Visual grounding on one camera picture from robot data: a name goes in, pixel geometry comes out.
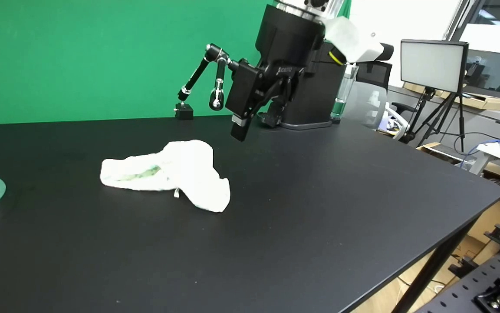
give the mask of black table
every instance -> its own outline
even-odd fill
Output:
[[[203,138],[224,213],[99,182],[103,157]],[[0,124],[0,311],[341,311],[434,246],[500,187],[351,121],[316,130],[198,118]]]

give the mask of green screen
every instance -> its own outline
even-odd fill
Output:
[[[257,60],[266,3],[0,0],[0,123],[172,116],[209,41]],[[193,90],[196,114],[216,112],[214,72]]]

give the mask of crumpled towel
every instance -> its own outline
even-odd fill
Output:
[[[193,204],[210,211],[223,211],[231,199],[229,178],[214,168],[214,147],[198,138],[172,140],[158,152],[106,157],[99,178],[134,191],[176,189],[177,197],[183,189]]]

